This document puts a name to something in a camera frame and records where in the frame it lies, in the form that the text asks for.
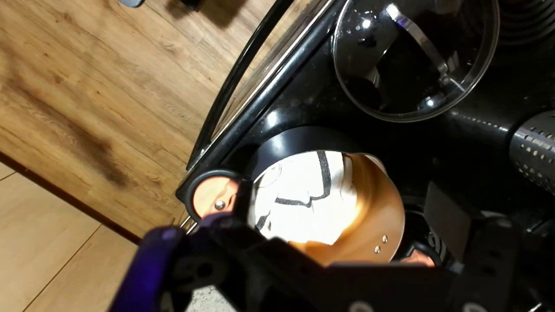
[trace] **wooden floor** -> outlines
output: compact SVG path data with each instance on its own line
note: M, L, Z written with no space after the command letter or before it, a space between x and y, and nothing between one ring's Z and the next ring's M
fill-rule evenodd
M272 0L0 2L0 154L140 237Z
M0 163L0 310L105 310L135 244Z

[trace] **black cable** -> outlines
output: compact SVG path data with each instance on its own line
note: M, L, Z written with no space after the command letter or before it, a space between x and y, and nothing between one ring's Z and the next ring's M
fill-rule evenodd
M232 92L235 90L237 83L240 81L246 68L258 54L260 47L266 40L266 36L272 33L275 24L280 21L282 14L289 9L292 0L277 0L270 10L263 16L254 33L249 36L247 43L244 45L242 52L239 54L235 64L228 71L218 95L214 97L209 113L204 120L204 125L195 139L194 149L190 153L190 158L187 161L187 170L192 163L195 163L195 158L199 156L201 149L209 144L211 132L214 130L220 114L225 109L227 101L230 99Z

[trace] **glossy black surface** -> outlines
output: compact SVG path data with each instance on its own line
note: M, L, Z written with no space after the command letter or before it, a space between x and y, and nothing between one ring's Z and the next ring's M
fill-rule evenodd
M296 127L324 127L377 156L405 205L423 205L426 185L435 180L461 205L508 213L527 231L555 217L555 198L525 180L508 158L514 128L555 107L555 36L499 47L483 80L459 106L428 121L398 125L364 114L341 90L331 54L338 9L305 43L310 49L289 61L273 88L254 99L188 172L176 191L180 199L206 170L253 175L256 149L270 137Z
M497 33L495 0L348 0L332 35L334 71L364 113L421 121L471 92Z

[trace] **wood grain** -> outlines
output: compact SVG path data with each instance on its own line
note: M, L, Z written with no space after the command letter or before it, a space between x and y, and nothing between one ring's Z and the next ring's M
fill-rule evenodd
M11 175L13 170L8 168L6 165L0 163L0 180L3 180L5 177Z
M98 227L20 175L0 182L0 310L24 310Z
M100 227L29 305L32 310L107 310L136 246Z
M0 153L135 236L178 222L192 142L270 3L0 2Z

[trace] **black grille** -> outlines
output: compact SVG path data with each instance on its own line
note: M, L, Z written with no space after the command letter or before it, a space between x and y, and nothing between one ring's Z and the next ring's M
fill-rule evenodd
M555 33L555 0L502 0L501 47L528 45Z

